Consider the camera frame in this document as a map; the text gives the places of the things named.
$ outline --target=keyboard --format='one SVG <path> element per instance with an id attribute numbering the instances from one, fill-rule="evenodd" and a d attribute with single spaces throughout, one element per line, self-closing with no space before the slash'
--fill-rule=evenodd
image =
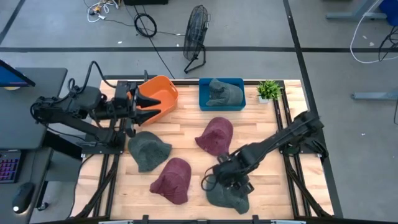
<path id="1" fill-rule="evenodd" d="M 0 184 L 17 182 L 21 165 L 20 151 L 0 152 Z"/>

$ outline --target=beanie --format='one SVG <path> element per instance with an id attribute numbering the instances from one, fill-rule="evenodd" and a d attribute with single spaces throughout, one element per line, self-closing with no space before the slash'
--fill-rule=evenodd
<path id="1" fill-rule="evenodd" d="M 233 187 L 226 188 L 216 183 L 216 178 L 211 175 L 207 178 L 206 192 L 207 200 L 215 206 L 224 208 L 234 208 L 239 214 L 244 214 L 249 210 L 249 199 L 247 195 L 239 195 L 238 191 Z"/>
<path id="2" fill-rule="evenodd" d="M 138 172 L 154 170 L 166 161 L 172 150 L 170 144 L 163 143 L 154 133 L 142 131 L 129 140 L 130 154 L 138 164 Z"/>
<path id="3" fill-rule="evenodd" d="M 195 138 L 199 147 L 213 156 L 228 153 L 234 128 L 227 119 L 213 118 L 200 137 Z"/>
<path id="4" fill-rule="evenodd" d="M 209 84 L 210 99 L 207 106 L 240 106 L 243 101 L 243 91 L 238 86 L 212 79 Z"/>
<path id="5" fill-rule="evenodd" d="M 149 191 L 181 205 L 188 201 L 190 181 L 190 165 L 183 159 L 173 158 L 166 164 L 159 178 L 150 185 Z"/>

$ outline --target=blue bin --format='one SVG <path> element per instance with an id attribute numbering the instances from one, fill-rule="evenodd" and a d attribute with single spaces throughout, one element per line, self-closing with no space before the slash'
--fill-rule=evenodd
<path id="1" fill-rule="evenodd" d="M 243 101 L 239 106 L 207 106 L 210 98 L 209 84 L 212 78 L 199 79 L 199 107 L 202 111 L 240 111 L 246 106 L 246 97 L 244 96 L 243 79 L 241 78 L 217 78 L 220 82 L 229 83 L 238 86 L 243 91 Z"/>
<path id="2" fill-rule="evenodd" d="M 379 8 L 387 15 L 390 25 L 398 26 L 398 0 L 384 0 Z"/>

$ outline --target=black desk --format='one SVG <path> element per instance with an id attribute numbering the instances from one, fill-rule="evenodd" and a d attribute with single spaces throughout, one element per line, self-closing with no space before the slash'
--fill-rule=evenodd
<path id="1" fill-rule="evenodd" d="M 52 148 L 41 147 L 47 130 L 34 123 L 29 108 L 40 95 L 58 96 L 67 74 L 66 68 L 18 70 L 36 82 L 36 86 L 16 91 L 0 90 L 0 105 L 7 106 L 7 110 L 0 110 L 0 149 L 26 149 L 17 183 L 0 184 L 0 222 L 13 224 L 29 223 L 53 153 Z M 12 211 L 12 199 L 18 186 L 29 181 L 31 172 L 31 181 L 35 184 L 32 202 L 24 213 L 15 214 Z"/>

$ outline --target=computer mouse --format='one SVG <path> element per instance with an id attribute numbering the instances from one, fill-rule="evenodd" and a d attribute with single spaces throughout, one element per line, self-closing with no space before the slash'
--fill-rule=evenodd
<path id="1" fill-rule="evenodd" d="M 35 185 L 31 182 L 27 182 L 18 187 L 17 193 L 12 200 L 12 210 L 20 214 L 27 210 L 32 200 L 33 191 Z"/>

